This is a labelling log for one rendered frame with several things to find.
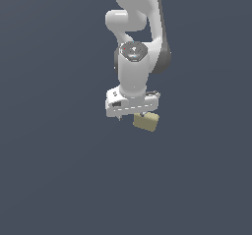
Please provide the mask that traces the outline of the tan cube block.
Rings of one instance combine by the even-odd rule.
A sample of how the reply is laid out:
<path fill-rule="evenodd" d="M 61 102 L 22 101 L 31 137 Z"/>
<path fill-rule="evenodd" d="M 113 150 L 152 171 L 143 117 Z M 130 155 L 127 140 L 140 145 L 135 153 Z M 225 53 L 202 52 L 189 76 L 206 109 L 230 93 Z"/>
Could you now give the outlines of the tan cube block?
<path fill-rule="evenodd" d="M 148 112 L 144 116 L 139 113 L 134 114 L 133 125 L 137 128 L 153 132 L 158 125 L 159 116 L 155 113 Z"/>

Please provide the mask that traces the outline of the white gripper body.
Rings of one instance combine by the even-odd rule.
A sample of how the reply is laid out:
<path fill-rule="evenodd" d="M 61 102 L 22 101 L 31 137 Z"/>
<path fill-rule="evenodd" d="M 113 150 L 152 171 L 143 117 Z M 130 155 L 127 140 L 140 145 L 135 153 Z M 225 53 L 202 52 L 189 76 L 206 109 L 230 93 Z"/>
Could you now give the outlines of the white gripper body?
<path fill-rule="evenodd" d="M 139 97 L 123 96 L 119 87 L 111 88 L 106 93 L 105 110 L 107 117 L 121 117 L 135 113 L 147 113 L 158 108 L 160 93 L 156 90 L 147 91 Z"/>

